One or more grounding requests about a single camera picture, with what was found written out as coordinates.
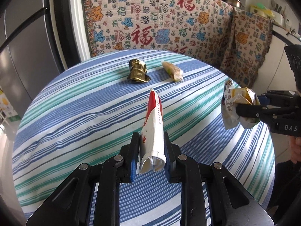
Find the person's right hand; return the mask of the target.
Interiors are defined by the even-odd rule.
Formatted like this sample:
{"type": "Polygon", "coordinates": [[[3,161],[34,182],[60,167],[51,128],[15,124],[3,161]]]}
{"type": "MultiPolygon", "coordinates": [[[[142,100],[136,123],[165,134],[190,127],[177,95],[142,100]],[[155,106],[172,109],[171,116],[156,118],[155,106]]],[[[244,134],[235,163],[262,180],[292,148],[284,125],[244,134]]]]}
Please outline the person's right hand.
{"type": "Polygon", "coordinates": [[[301,161],[301,138],[289,136],[289,145],[291,150],[290,160],[297,164],[301,161]]]}

